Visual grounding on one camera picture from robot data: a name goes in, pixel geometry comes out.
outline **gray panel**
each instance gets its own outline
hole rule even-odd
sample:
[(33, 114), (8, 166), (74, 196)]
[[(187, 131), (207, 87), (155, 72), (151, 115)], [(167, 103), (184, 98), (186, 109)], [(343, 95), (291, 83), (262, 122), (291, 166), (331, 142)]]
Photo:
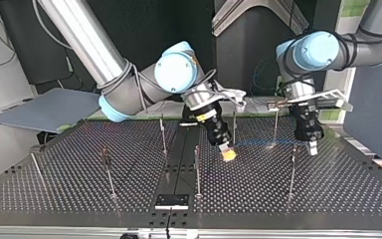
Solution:
[(0, 114), (0, 123), (60, 133), (58, 128), (75, 124), (98, 109), (98, 95), (53, 89), (30, 102)]
[(349, 102), (345, 131), (382, 157), (382, 67), (356, 70)]

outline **metal pin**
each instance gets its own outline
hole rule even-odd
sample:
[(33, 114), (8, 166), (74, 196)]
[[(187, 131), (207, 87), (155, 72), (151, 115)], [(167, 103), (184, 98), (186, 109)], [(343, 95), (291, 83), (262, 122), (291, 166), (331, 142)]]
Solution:
[(31, 155), (32, 158), (33, 158), (34, 165), (36, 166), (37, 172), (39, 172), (40, 176), (43, 177), (42, 170), (40, 169), (40, 167), (39, 167), (39, 163), (37, 162), (37, 159), (36, 159), (36, 155), (35, 155), (33, 152), (30, 153), (30, 155)]
[(112, 199), (115, 199), (115, 198), (117, 198), (117, 195), (116, 195), (116, 192), (114, 191), (113, 181), (112, 181), (111, 174), (110, 174), (110, 164), (111, 164), (111, 161), (110, 161), (110, 158), (109, 158), (109, 151), (108, 151), (107, 146), (104, 146), (103, 150), (101, 152), (101, 163), (103, 165), (104, 170), (107, 173), (107, 178), (108, 178), (109, 183), (110, 183), (110, 189), (112, 191), (112, 194), (111, 194), (110, 197)]
[(163, 125), (163, 115), (160, 118), (160, 130), (162, 131), (162, 139), (163, 139), (163, 153), (167, 154), (167, 149), (166, 149), (166, 137), (165, 137), (165, 130), (164, 130), (164, 125)]
[(42, 173), (42, 170), (40, 169), (40, 166), (39, 166), (39, 163), (37, 161), (36, 155), (33, 152), (31, 152), (30, 155), (33, 158), (34, 165), (36, 167), (37, 172), (39, 173), (40, 179), (42, 180), (43, 186), (45, 187), (46, 190), (48, 190), (48, 188), (46, 186), (45, 178), (43, 177), (43, 173)]
[(275, 115), (275, 134), (273, 136), (273, 144), (276, 145), (276, 139), (278, 136), (278, 122), (279, 122), (279, 111), (276, 112)]
[(195, 159), (195, 163), (194, 163), (194, 168), (197, 172), (197, 195), (196, 197), (197, 198), (201, 198), (203, 195), (201, 194), (201, 190), (200, 190), (200, 162), (199, 162), (199, 151), (200, 151), (200, 148), (197, 146), (195, 146), (195, 150), (194, 150), (194, 159)]
[(296, 166), (296, 162), (298, 160), (297, 144), (293, 145), (291, 160), (292, 160), (292, 174), (290, 176), (290, 186), (289, 186), (288, 201), (290, 201), (293, 198), (293, 193), (292, 193), (292, 191), (293, 191), (293, 181), (294, 181), (294, 176), (295, 176), (295, 166)]
[(237, 115), (235, 114), (235, 112), (234, 112), (233, 124), (234, 124), (234, 132), (232, 137), (232, 146), (235, 146), (235, 135), (236, 135), (235, 130), (237, 129)]
[(277, 144), (277, 137), (278, 137), (278, 122), (279, 122), (279, 111), (276, 111), (275, 114), (275, 129), (274, 129), (274, 135), (273, 135), (273, 141), (269, 148), (273, 148)]

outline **yellow object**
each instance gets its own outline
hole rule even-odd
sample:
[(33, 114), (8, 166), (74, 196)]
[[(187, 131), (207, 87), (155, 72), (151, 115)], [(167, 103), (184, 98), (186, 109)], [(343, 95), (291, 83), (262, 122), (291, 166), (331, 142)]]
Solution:
[(222, 151), (223, 160), (225, 161), (231, 161), (234, 160), (237, 154), (232, 148), (226, 149)]
[(206, 115), (197, 116), (197, 121), (204, 121), (204, 120), (206, 120)]

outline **metal frame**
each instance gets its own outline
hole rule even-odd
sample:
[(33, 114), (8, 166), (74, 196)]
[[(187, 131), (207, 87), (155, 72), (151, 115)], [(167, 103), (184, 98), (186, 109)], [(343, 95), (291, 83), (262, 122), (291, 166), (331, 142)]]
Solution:
[(227, 0), (212, 20), (213, 35), (219, 37), (235, 20), (253, 7), (269, 8), (286, 25), (290, 22), (290, 13), (292, 13), (290, 28), (297, 35), (309, 25), (292, 0)]

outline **perforated metal table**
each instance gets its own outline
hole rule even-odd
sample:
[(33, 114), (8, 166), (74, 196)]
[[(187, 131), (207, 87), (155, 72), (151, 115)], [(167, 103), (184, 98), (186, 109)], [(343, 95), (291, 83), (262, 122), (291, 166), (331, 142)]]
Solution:
[[(203, 127), (158, 120), (90, 120), (63, 133), (0, 175), (0, 235), (94, 235), (151, 238), (382, 236), (382, 169), (331, 129), (310, 157), (299, 147), (289, 194), (293, 119), (237, 119), (236, 152), (221, 160)], [(194, 149), (200, 148), (202, 197)], [(117, 199), (103, 171), (107, 146)], [(185, 194), (187, 210), (156, 210), (162, 194)]]

